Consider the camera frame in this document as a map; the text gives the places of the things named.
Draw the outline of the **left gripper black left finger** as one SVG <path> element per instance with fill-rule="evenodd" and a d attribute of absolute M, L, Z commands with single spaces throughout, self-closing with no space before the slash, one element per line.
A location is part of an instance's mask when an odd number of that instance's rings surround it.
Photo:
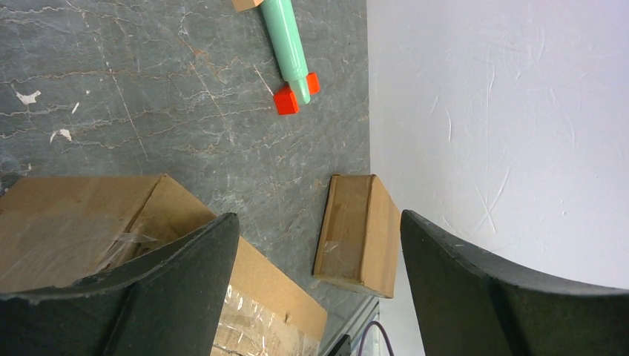
<path fill-rule="evenodd" d="M 64 288 L 1 296 L 3 355 L 209 355 L 240 238 L 236 214 Z"/>

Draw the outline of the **brown cardboard express box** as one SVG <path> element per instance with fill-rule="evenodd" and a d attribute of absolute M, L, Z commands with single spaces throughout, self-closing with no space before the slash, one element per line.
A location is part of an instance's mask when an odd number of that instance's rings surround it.
<path fill-rule="evenodd" d="M 1 296 L 70 286 L 217 217 L 168 175 L 23 177 L 1 198 Z M 326 319 L 240 234 L 209 355 L 316 355 Z"/>

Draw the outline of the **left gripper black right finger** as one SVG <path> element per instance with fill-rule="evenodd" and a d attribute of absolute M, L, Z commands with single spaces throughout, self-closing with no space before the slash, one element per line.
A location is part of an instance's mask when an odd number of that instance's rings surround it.
<path fill-rule="evenodd" d="M 427 355 L 626 355 L 628 291 L 519 265 L 405 210 L 401 245 Z"/>

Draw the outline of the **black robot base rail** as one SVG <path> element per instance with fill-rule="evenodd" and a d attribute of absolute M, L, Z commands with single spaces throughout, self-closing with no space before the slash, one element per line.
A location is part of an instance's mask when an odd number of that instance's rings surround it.
<path fill-rule="evenodd" d="M 326 354 L 327 356 L 351 356 L 352 339 L 349 334 L 344 334 Z"/>

